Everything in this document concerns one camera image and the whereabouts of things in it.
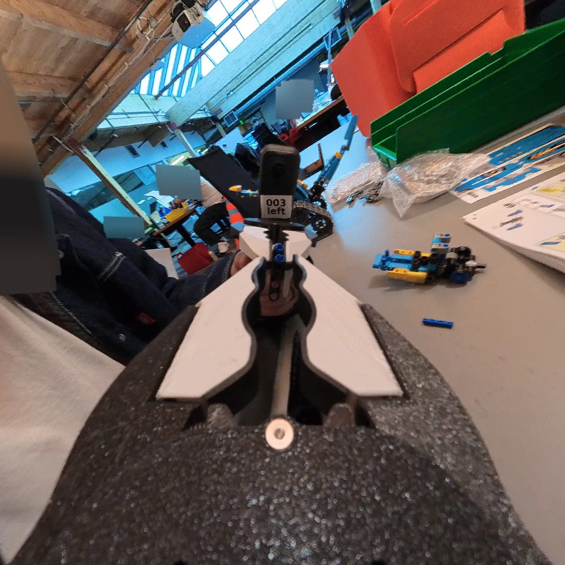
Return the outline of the orange plastic bin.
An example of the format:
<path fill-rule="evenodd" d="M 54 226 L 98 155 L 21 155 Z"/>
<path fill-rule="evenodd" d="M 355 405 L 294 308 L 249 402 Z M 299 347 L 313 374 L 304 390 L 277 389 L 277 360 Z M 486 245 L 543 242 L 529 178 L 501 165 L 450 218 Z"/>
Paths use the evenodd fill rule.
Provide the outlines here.
<path fill-rule="evenodd" d="M 332 69 L 368 137 L 374 120 L 524 30 L 523 1 L 389 1 Z"/>

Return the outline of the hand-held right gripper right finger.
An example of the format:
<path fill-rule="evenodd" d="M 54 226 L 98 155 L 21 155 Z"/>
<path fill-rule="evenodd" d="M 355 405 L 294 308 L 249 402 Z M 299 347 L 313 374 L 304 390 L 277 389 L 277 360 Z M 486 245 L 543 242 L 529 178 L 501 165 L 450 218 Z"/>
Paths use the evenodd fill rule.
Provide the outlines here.
<path fill-rule="evenodd" d="M 394 375 L 355 296 L 302 257 L 300 289 L 310 307 L 303 344 L 310 369 L 361 398 L 400 397 Z"/>

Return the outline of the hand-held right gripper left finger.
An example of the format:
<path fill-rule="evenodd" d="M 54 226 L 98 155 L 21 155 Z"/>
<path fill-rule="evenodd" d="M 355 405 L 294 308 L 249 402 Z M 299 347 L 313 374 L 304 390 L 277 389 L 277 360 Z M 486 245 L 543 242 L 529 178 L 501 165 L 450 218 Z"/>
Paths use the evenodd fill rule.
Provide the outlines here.
<path fill-rule="evenodd" d="M 208 294 L 182 340 L 157 392 L 157 399 L 209 399 L 251 368 L 257 341 L 244 307 L 256 292 L 255 258 Z"/>

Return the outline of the grey desk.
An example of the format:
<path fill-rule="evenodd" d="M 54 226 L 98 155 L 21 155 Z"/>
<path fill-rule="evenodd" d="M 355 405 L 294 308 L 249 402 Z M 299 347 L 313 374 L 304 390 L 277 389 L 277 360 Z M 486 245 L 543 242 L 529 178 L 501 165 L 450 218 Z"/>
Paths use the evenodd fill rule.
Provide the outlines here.
<path fill-rule="evenodd" d="M 439 373 L 474 421 L 507 497 L 540 549 L 564 564 L 564 274 L 466 224 L 463 216 L 535 180 L 475 204 L 445 194 L 399 217 L 391 200 L 337 204 L 335 232 L 315 266 L 368 306 L 403 376 Z M 449 233 L 482 273 L 466 285 L 417 285 L 372 267 L 386 249 L 429 251 Z M 423 318 L 452 329 L 426 327 Z"/>

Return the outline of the clear bag of track links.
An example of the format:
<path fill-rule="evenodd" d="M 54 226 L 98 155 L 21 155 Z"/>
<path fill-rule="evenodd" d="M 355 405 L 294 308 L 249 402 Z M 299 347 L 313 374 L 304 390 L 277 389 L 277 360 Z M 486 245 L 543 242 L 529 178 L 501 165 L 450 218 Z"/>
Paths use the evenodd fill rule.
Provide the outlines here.
<path fill-rule="evenodd" d="M 359 190 L 378 187 L 388 172 L 380 161 L 366 162 L 354 171 L 331 180 L 325 191 L 326 200 L 333 206 Z"/>

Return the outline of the person's left hand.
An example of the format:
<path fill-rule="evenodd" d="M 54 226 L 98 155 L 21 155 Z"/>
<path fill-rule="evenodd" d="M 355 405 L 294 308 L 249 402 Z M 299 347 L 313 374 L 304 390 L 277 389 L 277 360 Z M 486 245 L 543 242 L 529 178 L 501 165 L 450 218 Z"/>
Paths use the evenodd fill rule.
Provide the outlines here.
<path fill-rule="evenodd" d="M 251 261 L 252 259 L 245 255 L 244 252 L 240 250 L 235 251 L 233 253 L 233 261 L 230 267 L 230 277 L 242 270 Z M 294 281 L 291 280 L 289 290 L 286 295 L 281 292 L 277 300 L 271 300 L 270 278 L 271 271 L 268 271 L 265 276 L 265 284 L 260 291 L 260 314 L 263 317 L 285 315 L 295 306 L 298 300 L 298 290 Z"/>

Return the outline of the blue yellow brick assembly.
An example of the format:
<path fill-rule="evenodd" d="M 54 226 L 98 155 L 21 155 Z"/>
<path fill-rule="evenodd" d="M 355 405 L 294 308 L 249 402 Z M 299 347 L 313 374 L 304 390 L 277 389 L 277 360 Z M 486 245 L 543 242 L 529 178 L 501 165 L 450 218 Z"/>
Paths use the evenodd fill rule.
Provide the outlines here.
<path fill-rule="evenodd" d="M 479 263 L 467 246 L 451 246 L 451 234 L 434 235 L 430 252 L 419 250 L 385 250 L 377 254 L 373 268 L 387 273 L 391 279 L 415 284 L 445 279 L 456 285 L 467 284 L 486 265 Z"/>

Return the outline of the green plastic bin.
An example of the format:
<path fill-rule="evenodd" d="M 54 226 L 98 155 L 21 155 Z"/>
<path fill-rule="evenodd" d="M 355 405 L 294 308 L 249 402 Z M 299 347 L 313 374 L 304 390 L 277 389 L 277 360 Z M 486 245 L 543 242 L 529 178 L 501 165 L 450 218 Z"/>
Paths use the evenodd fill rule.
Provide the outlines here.
<path fill-rule="evenodd" d="M 508 39 L 371 123 L 388 166 L 470 152 L 564 105 L 564 19 Z"/>

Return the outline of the open instruction booklet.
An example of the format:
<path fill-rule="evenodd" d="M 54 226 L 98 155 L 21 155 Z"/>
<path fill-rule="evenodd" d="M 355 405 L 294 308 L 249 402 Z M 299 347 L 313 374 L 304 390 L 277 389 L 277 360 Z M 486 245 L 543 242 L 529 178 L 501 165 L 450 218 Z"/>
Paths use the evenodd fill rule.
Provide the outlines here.
<path fill-rule="evenodd" d="M 564 173 L 463 220 L 520 254 L 564 272 Z"/>

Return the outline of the red bag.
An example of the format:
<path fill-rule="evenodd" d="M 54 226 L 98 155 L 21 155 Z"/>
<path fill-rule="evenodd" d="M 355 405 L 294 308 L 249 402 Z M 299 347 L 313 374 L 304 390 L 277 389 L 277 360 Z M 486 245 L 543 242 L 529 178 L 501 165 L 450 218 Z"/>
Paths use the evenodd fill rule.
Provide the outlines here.
<path fill-rule="evenodd" d="M 188 274 L 192 275 L 201 271 L 208 265 L 215 262 L 209 248 L 202 242 L 196 243 L 193 247 L 176 256 L 180 267 Z"/>

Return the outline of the blue sticker sheet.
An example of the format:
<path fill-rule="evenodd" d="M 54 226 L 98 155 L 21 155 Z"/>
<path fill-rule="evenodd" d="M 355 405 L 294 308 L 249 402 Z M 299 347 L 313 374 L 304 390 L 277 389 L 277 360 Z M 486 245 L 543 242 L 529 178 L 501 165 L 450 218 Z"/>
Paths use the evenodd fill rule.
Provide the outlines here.
<path fill-rule="evenodd" d="M 545 125 L 488 156 L 487 169 L 462 181 L 452 194 L 473 203 L 563 165 L 564 125 Z"/>

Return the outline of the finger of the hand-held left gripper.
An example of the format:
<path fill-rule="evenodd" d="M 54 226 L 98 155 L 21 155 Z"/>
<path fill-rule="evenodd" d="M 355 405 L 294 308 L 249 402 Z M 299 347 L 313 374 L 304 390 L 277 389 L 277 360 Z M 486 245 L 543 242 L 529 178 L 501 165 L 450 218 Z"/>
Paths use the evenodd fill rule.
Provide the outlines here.
<path fill-rule="evenodd" d="M 286 234 L 285 259 L 294 260 L 294 256 L 307 257 L 311 240 L 306 234 Z"/>
<path fill-rule="evenodd" d="M 266 228 L 244 228 L 239 234 L 239 249 L 251 260 L 270 259 L 271 240 Z"/>

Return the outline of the crinkled clear plastic bag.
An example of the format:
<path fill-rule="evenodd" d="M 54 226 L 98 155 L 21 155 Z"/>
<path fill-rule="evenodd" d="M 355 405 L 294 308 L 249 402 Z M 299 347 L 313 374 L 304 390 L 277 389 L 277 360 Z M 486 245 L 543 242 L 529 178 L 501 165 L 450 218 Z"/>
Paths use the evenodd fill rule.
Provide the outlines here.
<path fill-rule="evenodd" d="M 411 205 L 449 192 L 489 162 L 487 154 L 452 154 L 448 149 L 417 154 L 388 172 L 379 195 L 391 199 L 399 215 L 404 216 Z"/>

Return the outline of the short black ridged beam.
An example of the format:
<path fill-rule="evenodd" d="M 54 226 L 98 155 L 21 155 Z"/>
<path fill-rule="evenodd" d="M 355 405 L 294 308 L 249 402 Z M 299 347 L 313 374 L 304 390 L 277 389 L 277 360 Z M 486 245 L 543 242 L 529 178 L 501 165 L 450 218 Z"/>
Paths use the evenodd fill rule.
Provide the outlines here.
<path fill-rule="evenodd" d="M 283 264 L 276 265 L 273 262 L 275 255 L 276 253 L 273 251 L 272 258 L 267 262 L 267 275 L 269 280 L 266 283 L 266 288 L 268 299 L 271 302 L 279 300 L 286 273 L 286 260 Z"/>

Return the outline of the black tilted panel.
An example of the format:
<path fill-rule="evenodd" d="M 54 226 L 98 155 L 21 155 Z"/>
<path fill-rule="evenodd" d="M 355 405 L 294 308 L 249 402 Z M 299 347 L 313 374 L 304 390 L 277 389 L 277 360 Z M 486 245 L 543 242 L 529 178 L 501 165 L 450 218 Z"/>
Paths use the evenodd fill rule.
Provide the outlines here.
<path fill-rule="evenodd" d="M 230 187 L 240 185 L 243 190 L 257 190 L 249 174 L 230 156 L 215 147 L 207 154 L 188 158 L 187 164 L 197 169 L 244 217 L 259 216 L 257 197 L 231 192 Z"/>

